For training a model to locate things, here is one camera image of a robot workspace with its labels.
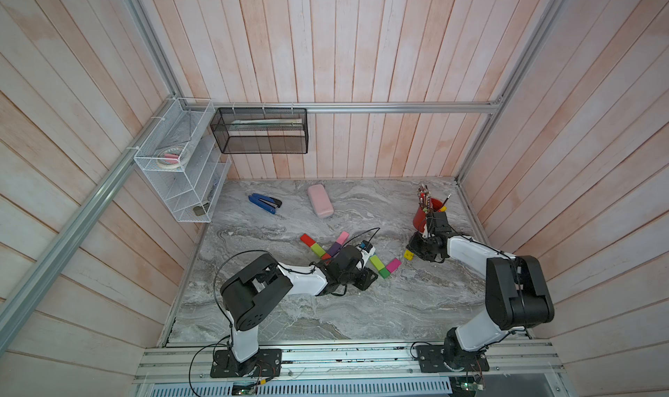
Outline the purple block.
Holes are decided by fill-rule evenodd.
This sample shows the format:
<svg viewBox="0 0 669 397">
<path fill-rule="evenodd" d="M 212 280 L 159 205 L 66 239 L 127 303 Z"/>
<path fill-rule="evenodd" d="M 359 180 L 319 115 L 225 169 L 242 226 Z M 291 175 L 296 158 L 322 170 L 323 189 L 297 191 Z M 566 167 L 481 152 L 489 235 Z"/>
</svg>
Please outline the purple block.
<svg viewBox="0 0 669 397">
<path fill-rule="evenodd" d="M 343 246 L 341 245 L 341 243 L 338 242 L 338 241 L 336 241 L 336 242 L 333 243 L 333 245 L 332 245 L 331 247 L 329 247 L 329 249 L 327 250 L 327 254 L 328 254 L 330 257 L 335 257 L 336 254 L 338 254 L 338 252 L 341 251 L 341 248 L 342 248 L 342 247 L 343 247 Z"/>
</svg>

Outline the lime green block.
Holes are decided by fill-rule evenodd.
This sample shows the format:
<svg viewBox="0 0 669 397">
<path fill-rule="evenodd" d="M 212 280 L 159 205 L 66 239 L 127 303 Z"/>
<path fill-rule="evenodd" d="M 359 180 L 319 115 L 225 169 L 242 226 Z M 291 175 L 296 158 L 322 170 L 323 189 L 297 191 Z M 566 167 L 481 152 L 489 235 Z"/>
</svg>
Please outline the lime green block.
<svg viewBox="0 0 669 397">
<path fill-rule="evenodd" d="M 311 250 L 319 257 L 322 258 L 327 252 L 317 243 L 313 243 L 310 247 Z"/>
</svg>

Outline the pink block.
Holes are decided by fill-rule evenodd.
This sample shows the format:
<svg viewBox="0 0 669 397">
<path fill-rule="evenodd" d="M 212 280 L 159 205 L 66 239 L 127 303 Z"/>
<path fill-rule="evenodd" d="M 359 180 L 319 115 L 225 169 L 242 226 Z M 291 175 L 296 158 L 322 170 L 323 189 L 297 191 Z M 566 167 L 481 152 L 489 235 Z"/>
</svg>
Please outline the pink block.
<svg viewBox="0 0 669 397">
<path fill-rule="evenodd" d="M 348 240 L 348 237 L 349 237 L 349 233 L 342 232 L 340 234 L 340 236 L 337 238 L 336 242 L 343 246 L 346 243 L 346 241 Z"/>
</svg>

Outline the light green block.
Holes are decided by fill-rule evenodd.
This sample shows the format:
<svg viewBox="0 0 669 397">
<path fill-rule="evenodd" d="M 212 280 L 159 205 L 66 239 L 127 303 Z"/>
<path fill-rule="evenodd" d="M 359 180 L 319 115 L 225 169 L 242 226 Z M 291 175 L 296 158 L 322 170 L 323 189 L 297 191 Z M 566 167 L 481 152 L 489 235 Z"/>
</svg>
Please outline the light green block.
<svg viewBox="0 0 669 397">
<path fill-rule="evenodd" d="M 381 262 L 381 260 L 376 255 L 371 256 L 369 258 L 369 261 L 372 263 L 372 265 L 379 272 L 381 272 L 385 268 L 385 265 Z"/>
</svg>

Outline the long red block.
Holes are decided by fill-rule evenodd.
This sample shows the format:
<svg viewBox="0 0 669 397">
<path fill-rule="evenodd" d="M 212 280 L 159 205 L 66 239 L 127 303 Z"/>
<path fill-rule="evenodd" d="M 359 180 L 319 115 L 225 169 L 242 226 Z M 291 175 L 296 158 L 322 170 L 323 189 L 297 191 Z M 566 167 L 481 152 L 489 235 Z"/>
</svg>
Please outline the long red block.
<svg viewBox="0 0 669 397">
<path fill-rule="evenodd" d="M 305 245 L 307 245 L 308 247 L 313 247 L 313 245 L 315 245 L 315 241 L 310 236 L 308 236 L 306 233 L 301 235 L 301 241 Z"/>
</svg>

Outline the magenta block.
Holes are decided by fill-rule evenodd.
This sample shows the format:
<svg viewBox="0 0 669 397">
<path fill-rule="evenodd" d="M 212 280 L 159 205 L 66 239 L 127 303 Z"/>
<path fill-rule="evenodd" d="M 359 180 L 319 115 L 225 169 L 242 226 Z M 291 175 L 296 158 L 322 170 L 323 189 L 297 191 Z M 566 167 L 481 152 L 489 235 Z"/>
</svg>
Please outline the magenta block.
<svg viewBox="0 0 669 397">
<path fill-rule="evenodd" d="M 385 266 L 385 268 L 390 272 L 394 273 L 402 264 L 402 261 L 400 259 L 392 259 L 388 265 Z"/>
</svg>

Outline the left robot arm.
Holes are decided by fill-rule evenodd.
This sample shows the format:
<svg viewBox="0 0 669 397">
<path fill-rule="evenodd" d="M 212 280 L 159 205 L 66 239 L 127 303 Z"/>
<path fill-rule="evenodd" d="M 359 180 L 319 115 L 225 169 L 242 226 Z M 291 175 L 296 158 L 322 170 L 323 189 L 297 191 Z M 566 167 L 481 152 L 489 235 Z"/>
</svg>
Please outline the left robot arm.
<svg viewBox="0 0 669 397">
<path fill-rule="evenodd" d="M 259 351 L 258 326 L 289 295 L 338 296 L 352 286 L 368 289 L 378 275 L 367 267 L 374 247 L 346 246 L 336 256 L 309 266 L 280 263 L 261 255 L 221 286 L 221 308 L 232 323 L 232 354 L 245 363 Z"/>
</svg>

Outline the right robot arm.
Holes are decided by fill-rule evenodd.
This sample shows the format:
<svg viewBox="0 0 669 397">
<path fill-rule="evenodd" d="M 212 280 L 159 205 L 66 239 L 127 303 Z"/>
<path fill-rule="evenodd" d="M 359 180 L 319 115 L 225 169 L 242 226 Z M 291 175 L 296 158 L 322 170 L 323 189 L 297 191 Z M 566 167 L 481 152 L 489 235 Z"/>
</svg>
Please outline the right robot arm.
<svg viewBox="0 0 669 397">
<path fill-rule="evenodd" d="M 533 328 L 555 317 L 538 259 L 507 254 L 458 233 L 444 211 L 425 214 L 423 228 L 412 236 L 407 251 L 435 263 L 454 259 L 485 278 L 484 310 L 449 330 L 444 340 L 444 357 L 451 366 L 481 355 L 516 328 Z"/>
</svg>

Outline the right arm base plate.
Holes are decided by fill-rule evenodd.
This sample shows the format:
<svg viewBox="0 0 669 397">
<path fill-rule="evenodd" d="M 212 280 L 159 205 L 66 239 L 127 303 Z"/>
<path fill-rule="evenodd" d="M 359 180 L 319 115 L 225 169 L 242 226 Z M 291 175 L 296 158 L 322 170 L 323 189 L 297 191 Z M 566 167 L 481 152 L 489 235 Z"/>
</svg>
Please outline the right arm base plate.
<svg viewBox="0 0 669 397">
<path fill-rule="evenodd" d="M 488 372 L 490 365 L 483 352 L 463 351 L 458 346 L 421 345 L 414 347 L 424 374 Z"/>
</svg>

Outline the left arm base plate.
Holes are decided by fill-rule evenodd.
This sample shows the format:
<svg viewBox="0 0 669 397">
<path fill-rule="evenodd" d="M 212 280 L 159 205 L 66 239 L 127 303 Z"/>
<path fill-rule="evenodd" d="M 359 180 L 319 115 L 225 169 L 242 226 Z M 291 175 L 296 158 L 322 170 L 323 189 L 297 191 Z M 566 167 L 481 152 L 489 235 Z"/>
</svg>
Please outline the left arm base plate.
<svg viewBox="0 0 669 397">
<path fill-rule="evenodd" d="M 227 349 L 217 350 L 210 376 L 220 378 L 266 378 L 273 379 L 280 375 L 282 350 L 279 348 L 260 349 L 258 353 L 244 362 L 238 362 L 233 352 Z"/>
</svg>

